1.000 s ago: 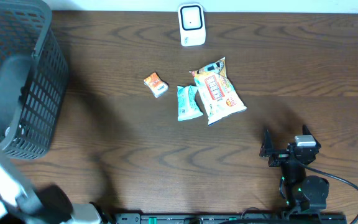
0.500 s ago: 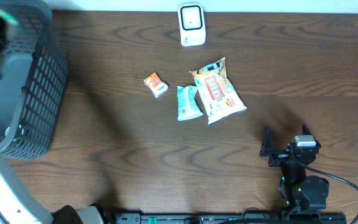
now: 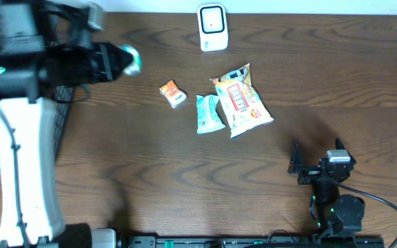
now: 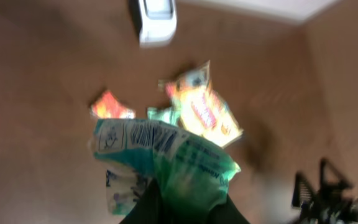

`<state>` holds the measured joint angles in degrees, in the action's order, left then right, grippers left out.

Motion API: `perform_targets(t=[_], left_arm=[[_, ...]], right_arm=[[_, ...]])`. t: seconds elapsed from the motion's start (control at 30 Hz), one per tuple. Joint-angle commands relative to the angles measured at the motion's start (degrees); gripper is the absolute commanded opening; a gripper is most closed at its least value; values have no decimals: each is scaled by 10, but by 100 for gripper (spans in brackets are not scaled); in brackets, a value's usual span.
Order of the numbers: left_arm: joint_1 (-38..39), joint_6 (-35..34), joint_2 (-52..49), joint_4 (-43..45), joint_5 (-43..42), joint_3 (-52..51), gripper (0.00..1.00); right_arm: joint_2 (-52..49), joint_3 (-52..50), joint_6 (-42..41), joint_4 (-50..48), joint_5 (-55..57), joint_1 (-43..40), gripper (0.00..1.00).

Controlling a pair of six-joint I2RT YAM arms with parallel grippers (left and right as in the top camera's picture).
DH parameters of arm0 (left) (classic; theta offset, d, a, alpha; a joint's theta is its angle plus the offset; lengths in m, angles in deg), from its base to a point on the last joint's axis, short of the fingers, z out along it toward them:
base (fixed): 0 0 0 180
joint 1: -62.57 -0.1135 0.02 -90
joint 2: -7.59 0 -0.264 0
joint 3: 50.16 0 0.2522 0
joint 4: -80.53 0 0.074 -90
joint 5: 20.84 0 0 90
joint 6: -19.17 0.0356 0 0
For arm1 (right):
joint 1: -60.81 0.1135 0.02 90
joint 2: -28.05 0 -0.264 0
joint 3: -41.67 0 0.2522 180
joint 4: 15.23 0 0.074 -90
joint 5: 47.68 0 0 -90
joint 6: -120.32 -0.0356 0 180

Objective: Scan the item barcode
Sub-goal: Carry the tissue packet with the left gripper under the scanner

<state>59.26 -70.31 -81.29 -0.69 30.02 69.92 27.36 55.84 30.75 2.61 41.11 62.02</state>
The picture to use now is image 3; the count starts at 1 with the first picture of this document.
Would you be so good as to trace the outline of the mint green tissue pack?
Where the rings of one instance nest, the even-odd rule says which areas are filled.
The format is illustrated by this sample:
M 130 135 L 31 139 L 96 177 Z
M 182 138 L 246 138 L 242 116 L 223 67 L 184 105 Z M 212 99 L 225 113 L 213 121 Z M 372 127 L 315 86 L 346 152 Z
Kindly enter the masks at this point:
M 221 130 L 225 127 L 216 111 L 220 97 L 217 95 L 196 96 L 197 134 Z

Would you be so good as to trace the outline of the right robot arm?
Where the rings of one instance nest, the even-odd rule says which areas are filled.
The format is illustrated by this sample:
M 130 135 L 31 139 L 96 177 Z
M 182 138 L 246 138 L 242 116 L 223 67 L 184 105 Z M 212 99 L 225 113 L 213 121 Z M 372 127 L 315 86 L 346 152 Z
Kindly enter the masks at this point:
M 293 144 L 287 172 L 298 176 L 299 185 L 312 187 L 309 211 L 319 230 L 312 235 L 314 242 L 333 237 L 353 238 L 362 230 L 365 202 L 351 194 L 340 194 L 339 185 L 350 177 L 356 160 L 345 149 L 340 139 L 335 149 L 327 151 L 317 165 L 305 165 L 297 143 Z

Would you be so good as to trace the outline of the yellow orange snack bag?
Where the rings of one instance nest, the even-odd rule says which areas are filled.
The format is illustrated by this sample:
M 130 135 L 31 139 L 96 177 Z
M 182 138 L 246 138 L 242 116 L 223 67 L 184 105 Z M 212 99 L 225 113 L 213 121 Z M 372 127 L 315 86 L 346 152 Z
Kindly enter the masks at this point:
M 210 81 L 220 96 L 231 139 L 274 121 L 252 85 L 249 63 Z

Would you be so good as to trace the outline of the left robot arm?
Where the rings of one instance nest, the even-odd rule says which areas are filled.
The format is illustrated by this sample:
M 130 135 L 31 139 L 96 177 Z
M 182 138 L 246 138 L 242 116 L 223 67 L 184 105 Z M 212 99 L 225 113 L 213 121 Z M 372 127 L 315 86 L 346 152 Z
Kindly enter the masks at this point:
M 103 10 L 89 3 L 3 1 L 0 47 L 0 247 L 119 247 L 113 229 L 67 225 L 55 180 L 58 87 L 118 79 L 136 50 L 95 43 Z

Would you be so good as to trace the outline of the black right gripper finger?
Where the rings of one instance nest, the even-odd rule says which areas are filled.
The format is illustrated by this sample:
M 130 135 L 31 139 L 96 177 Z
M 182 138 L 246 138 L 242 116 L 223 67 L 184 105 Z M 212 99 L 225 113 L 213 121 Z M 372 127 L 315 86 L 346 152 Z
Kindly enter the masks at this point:
M 292 144 L 292 155 L 287 169 L 288 174 L 297 174 L 303 170 L 303 157 L 297 142 Z
M 345 148 L 345 146 L 343 145 L 343 142 L 339 139 L 336 138 L 335 140 L 335 146 L 336 146 L 336 150 L 340 150 L 343 149 L 348 153 L 348 156 L 350 157 L 350 162 L 353 163 L 354 165 L 356 164 L 356 160 L 354 159 L 354 157 L 348 152 L 348 150 Z

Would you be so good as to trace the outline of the small orange snack packet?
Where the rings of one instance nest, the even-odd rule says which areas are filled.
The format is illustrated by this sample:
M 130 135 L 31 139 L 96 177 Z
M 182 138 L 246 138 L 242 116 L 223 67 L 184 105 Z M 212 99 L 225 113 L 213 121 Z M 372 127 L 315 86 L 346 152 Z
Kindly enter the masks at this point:
M 159 91 L 167 99 L 172 108 L 178 107 L 187 99 L 187 94 L 180 90 L 173 80 L 161 86 Z

